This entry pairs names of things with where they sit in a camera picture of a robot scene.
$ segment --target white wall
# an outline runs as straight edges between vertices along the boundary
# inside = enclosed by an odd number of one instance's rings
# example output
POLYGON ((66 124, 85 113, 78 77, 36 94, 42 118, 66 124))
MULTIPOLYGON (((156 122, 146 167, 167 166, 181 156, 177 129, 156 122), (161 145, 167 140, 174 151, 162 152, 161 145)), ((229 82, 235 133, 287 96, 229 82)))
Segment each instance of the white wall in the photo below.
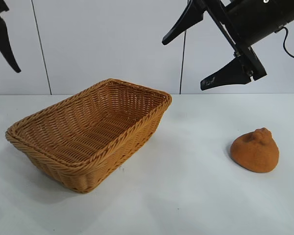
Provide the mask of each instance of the white wall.
POLYGON ((107 78, 179 92, 183 35, 170 47, 161 40, 185 1, 35 0, 34 5, 53 94, 74 94, 107 78))
POLYGON ((0 94, 49 94, 31 0, 5 0, 2 12, 14 56, 22 70, 15 73, 0 53, 0 94))
MULTIPOLYGON (((49 94, 31 0, 6 0, 5 19, 22 72, 0 54, 0 94, 49 94)), ((75 94, 106 78, 179 92, 184 35, 162 37, 186 0, 33 0, 53 94, 75 94)), ((287 47, 294 54, 294 22, 287 47)), ((253 46, 268 76, 248 85, 202 92, 200 81, 233 59, 211 18, 187 31, 182 93, 294 93, 294 59, 282 48, 284 31, 253 46)))

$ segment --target foam object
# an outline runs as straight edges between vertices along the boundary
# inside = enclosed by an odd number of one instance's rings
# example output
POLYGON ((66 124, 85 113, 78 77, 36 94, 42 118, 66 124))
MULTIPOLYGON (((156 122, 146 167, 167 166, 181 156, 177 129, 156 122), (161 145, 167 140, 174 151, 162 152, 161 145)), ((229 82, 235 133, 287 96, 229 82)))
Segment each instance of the foam object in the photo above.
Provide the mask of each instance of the foam object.
POLYGON ((279 161, 279 149, 271 132, 266 128, 238 137, 233 142, 230 152, 233 161, 257 173, 274 170, 279 161))

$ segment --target white table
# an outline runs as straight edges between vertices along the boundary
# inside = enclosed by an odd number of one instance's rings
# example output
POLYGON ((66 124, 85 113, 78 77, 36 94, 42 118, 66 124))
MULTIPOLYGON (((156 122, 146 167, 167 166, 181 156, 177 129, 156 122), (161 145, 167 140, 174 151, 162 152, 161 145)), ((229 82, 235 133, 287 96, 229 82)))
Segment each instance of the white table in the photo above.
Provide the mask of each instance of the white table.
POLYGON ((0 96, 0 235, 294 235, 294 94, 174 95, 150 141, 99 187, 77 194, 4 138, 68 96, 0 96), (266 127, 280 148, 268 174, 228 156, 266 127))

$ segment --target brown wicker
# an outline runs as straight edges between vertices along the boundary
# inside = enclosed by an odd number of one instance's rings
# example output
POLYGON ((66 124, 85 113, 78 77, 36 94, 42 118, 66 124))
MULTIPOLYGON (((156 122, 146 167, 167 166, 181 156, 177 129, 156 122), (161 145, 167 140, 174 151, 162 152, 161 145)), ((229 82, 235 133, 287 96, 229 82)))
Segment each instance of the brown wicker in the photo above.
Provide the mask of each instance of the brown wicker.
POLYGON ((108 79, 30 115, 6 138, 66 187, 92 191, 156 131, 169 94, 108 79))

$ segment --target robotic arm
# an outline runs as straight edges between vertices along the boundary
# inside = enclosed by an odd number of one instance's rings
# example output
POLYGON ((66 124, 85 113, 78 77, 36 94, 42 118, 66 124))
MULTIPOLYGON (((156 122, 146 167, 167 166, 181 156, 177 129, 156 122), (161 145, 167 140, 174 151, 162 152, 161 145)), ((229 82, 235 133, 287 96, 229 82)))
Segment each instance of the robotic arm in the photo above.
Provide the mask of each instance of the robotic arm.
MULTIPOLYGON (((0 13, 2 11, 8 11, 8 10, 9 8, 5 4, 5 2, 3 0, 0 0, 0 13)), ((0 17, 0 52, 15 72, 21 72, 21 69, 16 63, 16 60, 14 58, 14 55, 11 49, 6 24, 1 17, 0 17)))
POLYGON ((251 77, 256 81, 266 76, 266 70, 251 45, 273 32, 286 29, 284 26, 294 20, 294 0, 231 0, 227 6, 221 0, 189 0, 182 16, 162 43, 168 44, 186 29, 202 21, 205 11, 233 47, 234 59, 202 80, 202 90, 247 84, 251 77))

